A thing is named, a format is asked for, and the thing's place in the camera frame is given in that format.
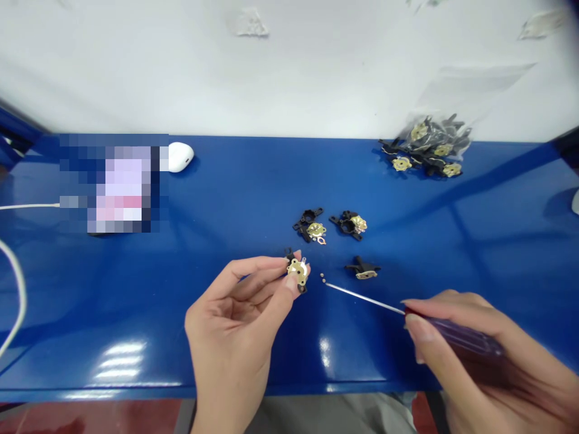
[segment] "screwdriver handle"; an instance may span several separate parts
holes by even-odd
[[[407,307],[404,310],[405,314],[413,313],[421,316],[430,322],[452,345],[457,345],[465,350],[472,351],[485,357],[502,357],[505,353],[502,345],[492,336],[486,335],[483,332],[473,330],[470,327],[458,325],[449,319],[433,318],[431,316],[422,315],[415,310]]]

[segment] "hand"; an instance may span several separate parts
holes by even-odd
[[[299,296],[294,272],[280,278],[287,267],[283,257],[231,261],[187,311],[198,399],[192,433],[242,433],[255,416],[273,340]]]
[[[579,377],[485,299],[448,290],[404,303],[493,336],[505,349],[505,357],[488,366],[459,359],[430,323],[407,315],[418,363],[426,363],[445,390],[453,434],[579,432]]]

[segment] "white wall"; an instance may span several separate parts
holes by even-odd
[[[579,32],[517,37],[562,5],[0,0],[0,98],[56,132],[394,137],[441,67],[530,61],[473,137],[542,142],[579,124]],[[231,35],[246,6],[269,39]]]

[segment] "blue workbench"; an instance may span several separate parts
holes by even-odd
[[[187,308],[231,259],[283,256],[289,246],[302,249],[312,274],[277,336],[269,394],[437,387],[414,363],[400,315],[327,288],[321,272],[394,305],[447,288],[477,292],[579,371],[579,217],[570,210],[579,178],[550,145],[474,143],[465,174],[438,180],[396,172],[372,140],[169,139],[190,143],[196,157],[162,174],[158,233],[94,238],[60,231],[62,210],[0,212],[0,238],[22,262],[30,304],[0,359],[0,401],[193,397]],[[37,143],[0,185],[0,205],[59,200],[58,142]],[[325,246],[292,229],[318,207]],[[327,220],[346,209],[368,222],[362,242]],[[381,265],[378,277],[345,271],[355,255]],[[16,311],[0,258],[0,339]]]

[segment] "white cable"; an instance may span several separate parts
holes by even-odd
[[[60,204],[58,203],[58,204],[8,205],[8,206],[0,207],[0,210],[17,209],[17,208],[45,208],[45,207],[60,208]]]
[[[24,316],[26,315],[26,308],[27,308],[27,296],[26,296],[26,282],[24,282],[24,273],[22,272],[22,267],[20,267],[20,263],[18,262],[18,258],[14,254],[14,252],[8,247],[4,241],[0,240],[0,250],[2,250],[8,260],[10,261],[10,265],[12,266],[12,270],[14,271],[14,275],[16,276],[16,286],[18,287],[18,300],[20,302],[20,308],[18,308],[18,316],[16,317],[16,322],[10,330],[8,337],[0,347],[0,358],[4,355],[4,352],[8,348],[8,346],[12,343],[12,340],[20,330],[22,322],[24,321]]]
[[[44,207],[56,207],[59,208],[60,204],[30,204],[30,205],[8,205],[0,207],[0,210],[4,209],[17,209],[17,208],[44,208]],[[18,262],[18,258],[14,254],[14,252],[6,245],[6,243],[0,240],[0,250],[4,252],[4,254],[8,257],[10,261],[10,265],[12,266],[12,271],[14,271],[14,276],[16,277],[16,286],[18,288],[18,301],[19,301],[19,308],[18,308],[18,316],[16,317],[16,322],[10,330],[8,337],[0,347],[0,358],[6,352],[6,349],[12,343],[12,340],[20,330],[22,326],[22,322],[24,321],[24,317],[26,316],[26,309],[28,307],[28,299],[26,295],[26,282],[24,281],[24,273],[22,272],[22,267],[20,266],[20,262]]]

